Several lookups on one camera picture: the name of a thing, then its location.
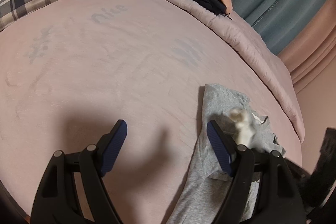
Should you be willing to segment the pink curtain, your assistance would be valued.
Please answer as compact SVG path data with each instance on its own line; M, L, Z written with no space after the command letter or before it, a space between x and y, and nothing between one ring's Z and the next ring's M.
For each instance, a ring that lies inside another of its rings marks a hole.
M295 91L306 87L335 57L335 0L326 0L277 56L288 68Z

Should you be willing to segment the pink quilted duvet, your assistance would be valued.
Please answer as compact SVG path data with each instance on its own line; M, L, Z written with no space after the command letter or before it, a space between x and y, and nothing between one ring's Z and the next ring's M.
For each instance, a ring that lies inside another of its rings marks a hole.
M214 15L192 0L167 1L194 16L242 57L278 100L299 140L304 140L303 118L289 71L285 64L268 50L261 36L236 12L225 17Z

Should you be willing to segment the pink bed sheet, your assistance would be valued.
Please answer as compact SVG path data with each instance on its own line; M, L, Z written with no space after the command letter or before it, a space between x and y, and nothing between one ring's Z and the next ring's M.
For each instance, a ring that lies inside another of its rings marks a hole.
M166 0L60 0L1 32L1 181L29 213L52 154L127 138L104 183L125 223L163 223L202 128L202 88L246 94L302 162L288 117L220 37Z

